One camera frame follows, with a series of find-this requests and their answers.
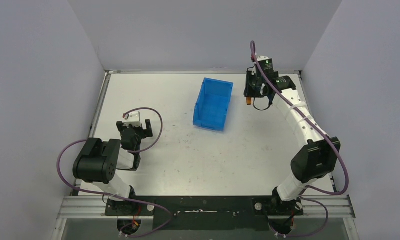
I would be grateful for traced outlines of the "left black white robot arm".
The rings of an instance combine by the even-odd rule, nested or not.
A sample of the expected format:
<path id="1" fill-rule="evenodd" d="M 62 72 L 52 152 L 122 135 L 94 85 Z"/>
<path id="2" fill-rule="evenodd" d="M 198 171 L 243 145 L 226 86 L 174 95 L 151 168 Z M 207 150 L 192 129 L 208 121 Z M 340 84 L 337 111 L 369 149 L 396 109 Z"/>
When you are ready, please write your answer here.
<path id="1" fill-rule="evenodd" d="M 153 137 L 151 122 L 145 120 L 146 129 L 141 122 L 134 120 L 118 121 L 116 126 L 121 139 L 102 141 L 99 138 L 88 138 L 74 161 L 72 172 L 76 179 L 92 183 L 103 192 L 112 194 L 107 201 L 107 210 L 125 216 L 134 215 L 141 210 L 140 204 L 133 199 L 135 190 L 116 171 L 138 170 L 141 142 Z"/>

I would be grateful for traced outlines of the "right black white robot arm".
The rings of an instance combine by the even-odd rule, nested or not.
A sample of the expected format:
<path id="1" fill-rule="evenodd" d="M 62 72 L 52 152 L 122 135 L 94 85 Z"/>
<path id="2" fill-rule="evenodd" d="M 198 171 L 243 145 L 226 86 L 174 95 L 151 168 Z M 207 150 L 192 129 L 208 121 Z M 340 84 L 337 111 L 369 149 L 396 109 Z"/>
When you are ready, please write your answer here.
<path id="1" fill-rule="evenodd" d="M 248 105 L 253 105 L 256 98 L 267 98 L 268 105 L 280 111 L 300 147 L 290 162 L 288 177 L 273 189 L 270 200 L 262 204 L 263 210 L 271 215 L 288 216 L 302 213 L 299 196 L 306 187 L 334 170 L 337 160 L 334 150 L 339 150 L 340 142 L 318 127 L 288 76 L 279 77 L 274 71 L 271 77 L 277 91 L 253 68 L 248 68 L 244 97 Z"/>

